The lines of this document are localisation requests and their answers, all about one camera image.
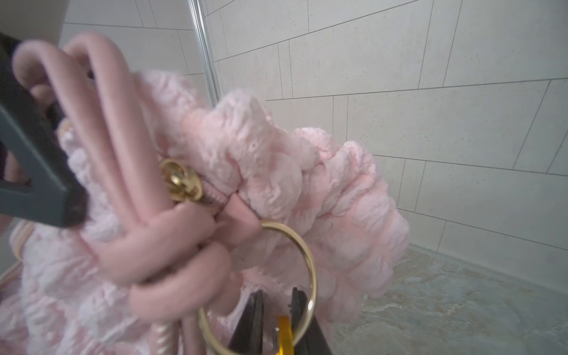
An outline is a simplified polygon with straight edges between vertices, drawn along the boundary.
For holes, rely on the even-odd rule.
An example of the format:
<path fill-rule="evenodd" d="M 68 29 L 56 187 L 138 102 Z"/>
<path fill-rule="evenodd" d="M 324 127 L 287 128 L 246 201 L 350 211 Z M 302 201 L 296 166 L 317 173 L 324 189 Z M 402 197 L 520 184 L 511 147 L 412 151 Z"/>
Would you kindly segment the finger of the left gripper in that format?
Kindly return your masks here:
<path fill-rule="evenodd" d="M 43 113 L 16 81 L 11 59 L 20 43 L 1 34 L 1 220 L 77 226 L 87 217 L 87 192 L 55 137 L 62 111 L 54 103 Z"/>

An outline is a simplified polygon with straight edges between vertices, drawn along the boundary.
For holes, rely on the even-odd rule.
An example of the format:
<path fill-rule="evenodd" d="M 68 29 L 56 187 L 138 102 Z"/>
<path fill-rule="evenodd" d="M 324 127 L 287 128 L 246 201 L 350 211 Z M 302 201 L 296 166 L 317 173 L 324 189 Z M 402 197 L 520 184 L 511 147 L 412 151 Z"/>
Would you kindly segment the grey yellow plush keychain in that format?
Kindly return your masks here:
<path fill-rule="evenodd" d="M 276 355 L 295 355 L 294 334 L 288 316 L 278 317 L 274 335 L 274 350 Z"/>

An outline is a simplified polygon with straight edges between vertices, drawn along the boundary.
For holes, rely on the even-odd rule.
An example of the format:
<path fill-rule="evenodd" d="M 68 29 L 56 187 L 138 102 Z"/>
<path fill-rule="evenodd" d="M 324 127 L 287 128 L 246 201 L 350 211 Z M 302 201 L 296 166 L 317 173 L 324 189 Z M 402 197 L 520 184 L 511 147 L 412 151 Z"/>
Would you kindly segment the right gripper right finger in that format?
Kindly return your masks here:
<path fill-rule="evenodd" d="M 293 330 L 296 330 L 307 302 L 306 293 L 294 288 L 291 296 L 291 326 Z M 332 355 L 316 318 L 312 320 L 302 340 L 294 346 L 294 353 L 296 355 Z"/>

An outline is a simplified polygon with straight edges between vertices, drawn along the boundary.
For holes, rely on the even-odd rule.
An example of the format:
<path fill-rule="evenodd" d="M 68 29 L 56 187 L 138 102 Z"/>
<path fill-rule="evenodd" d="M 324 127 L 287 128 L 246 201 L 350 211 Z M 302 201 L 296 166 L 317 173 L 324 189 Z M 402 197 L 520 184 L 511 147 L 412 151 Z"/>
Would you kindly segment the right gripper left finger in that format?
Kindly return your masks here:
<path fill-rule="evenodd" d="M 237 354 L 263 353 L 264 325 L 263 291 L 252 293 L 229 342 L 229 349 Z"/>

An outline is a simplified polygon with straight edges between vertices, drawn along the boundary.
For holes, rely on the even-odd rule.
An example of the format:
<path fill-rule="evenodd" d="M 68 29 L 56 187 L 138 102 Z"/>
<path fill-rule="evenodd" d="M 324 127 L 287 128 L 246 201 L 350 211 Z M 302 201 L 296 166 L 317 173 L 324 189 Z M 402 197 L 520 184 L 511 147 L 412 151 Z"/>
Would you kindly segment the pink quilted bag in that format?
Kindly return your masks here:
<path fill-rule="evenodd" d="M 87 192 L 87 217 L 17 217 L 1 276 L 3 354 L 218 354 L 263 291 L 263 350 L 294 288 L 294 333 L 350 322 L 405 254 L 401 216 L 372 155 L 326 131 L 279 128 L 242 90 L 209 106 L 182 75 L 133 72 L 99 33 L 64 48 L 21 41 L 16 81 Z"/>

